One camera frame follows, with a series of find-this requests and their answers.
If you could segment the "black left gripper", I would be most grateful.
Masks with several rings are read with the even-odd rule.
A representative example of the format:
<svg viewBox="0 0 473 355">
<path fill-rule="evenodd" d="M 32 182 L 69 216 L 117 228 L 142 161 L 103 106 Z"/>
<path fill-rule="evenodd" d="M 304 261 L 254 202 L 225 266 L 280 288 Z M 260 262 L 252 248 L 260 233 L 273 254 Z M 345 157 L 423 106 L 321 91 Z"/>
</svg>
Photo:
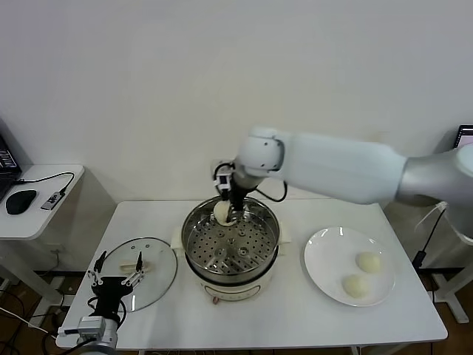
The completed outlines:
<svg viewBox="0 0 473 355">
<path fill-rule="evenodd" d="M 106 259 L 106 251 L 95 261 L 93 268 L 87 271 L 87 276 L 92 282 L 92 292 L 96 304 L 91 316 L 103 317 L 115 322 L 123 322 L 126 317 L 126 307 L 122 298 L 132 293 L 143 278 L 143 257 L 139 253 L 135 271 L 125 277 L 102 277 L 101 270 Z"/>
</svg>

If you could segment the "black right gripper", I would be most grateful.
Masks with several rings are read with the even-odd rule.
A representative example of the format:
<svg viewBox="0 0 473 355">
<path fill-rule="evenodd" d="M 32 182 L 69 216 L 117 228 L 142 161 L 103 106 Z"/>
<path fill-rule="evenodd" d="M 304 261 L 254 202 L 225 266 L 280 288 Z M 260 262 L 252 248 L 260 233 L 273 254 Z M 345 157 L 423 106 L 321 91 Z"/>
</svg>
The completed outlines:
<svg viewBox="0 0 473 355">
<path fill-rule="evenodd" d="M 228 222 L 241 222 L 245 219 L 244 199 L 259 185 L 259 178 L 233 173 L 231 176 L 230 202 L 233 208 L 228 210 Z"/>
</svg>

